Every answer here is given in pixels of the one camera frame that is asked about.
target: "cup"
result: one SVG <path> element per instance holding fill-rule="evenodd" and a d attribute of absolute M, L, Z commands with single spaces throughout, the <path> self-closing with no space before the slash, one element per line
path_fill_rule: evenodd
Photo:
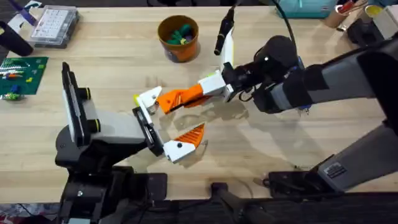
<path fill-rule="evenodd" d="M 22 57 L 33 52 L 28 42 L 3 21 L 0 21 L 0 45 Z"/>
<path fill-rule="evenodd" d="M 192 40 L 183 45 L 168 44 L 167 40 L 175 30 L 179 30 L 184 24 L 192 27 Z M 193 59 L 198 53 L 198 24 L 188 16 L 177 15 L 164 19 L 157 28 L 160 43 L 162 44 L 166 56 L 173 62 L 187 62 Z"/>
<path fill-rule="evenodd" d="M 334 10 L 332 10 L 329 16 L 325 19 L 325 25 L 331 28 L 338 27 L 348 16 L 349 13 L 339 13 L 338 10 L 342 5 L 335 6 Z"/>

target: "teal object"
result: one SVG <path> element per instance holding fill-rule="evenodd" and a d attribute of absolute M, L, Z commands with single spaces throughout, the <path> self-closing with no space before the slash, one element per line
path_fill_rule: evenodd
<path fill-rule="evenodd" d="M 170 39 L 170 40 L 166 41 L 166 43 L 172 44 L 172 45 L 181 45 L 180 41 L 177 39 Z"/>
<path fill-rule="evenodd" d="M 191 33 L 192 27 L 190 24 L 184 24 L 183 26 L 181 26 L 180 28 L 180 34 L 181 36 L 185 36 L 188 35 L 189 33 Z"/>
<path fill-rule="evenodd" d="M 279 0 L 288 18 L 326 18 L 336 3 L 337 0 Z"/>

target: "pen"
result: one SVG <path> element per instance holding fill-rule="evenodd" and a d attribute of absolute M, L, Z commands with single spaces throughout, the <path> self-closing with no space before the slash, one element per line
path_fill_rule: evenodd
<path fill-rule="evenodd" d="M 349 0 L 348 2 L 344 3 L 338 10 L 339 13 L 345 13 L 346 11 L 350 10 L 354 6 L 354 2 Z"/>

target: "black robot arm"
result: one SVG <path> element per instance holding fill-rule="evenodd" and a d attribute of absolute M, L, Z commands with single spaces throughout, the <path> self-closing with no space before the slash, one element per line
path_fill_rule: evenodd
<path fill-rule="evenodd" d="M 264 55 L 234 70 L 225 66 L 223 75 L 235 77 L 231 82 L 235 90 L 261 84 L 252 96 L 265 113 L 349 98 L 377 98 L 386 115 L 380 126 L 310 171 L 271 172 L 264 183 L 272 196 L 344 192 L 398 170 L 397 36 L 306 69 L 291 69 L 283 66 L 283 58 Z"/>

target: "gray robot arm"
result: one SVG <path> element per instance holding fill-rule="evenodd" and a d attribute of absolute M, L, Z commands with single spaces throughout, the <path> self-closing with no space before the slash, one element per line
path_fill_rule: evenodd
<path fill-rule="evenodd" d="M 274 193 L 276 189 L 285 189 L 279 194 L 295 192 L 299 195 L 344 192 L 398 170 L 397 54 L 398 40 L 394 37 L 323 65 L 294 70 L 284 81 L 253 93 L 255 104 L 266 113 L 349 98 L 377 98 L 386 115 L 386 120 L 378 127 L 304 172 L 300 181 L 296 179 L 290 183 L 295 189 L 304 189 L 302 191 L 286 185 L 276 187 L 280 185 L 278 172 L 271 172 L 267 181 L 273 185 Z"/>

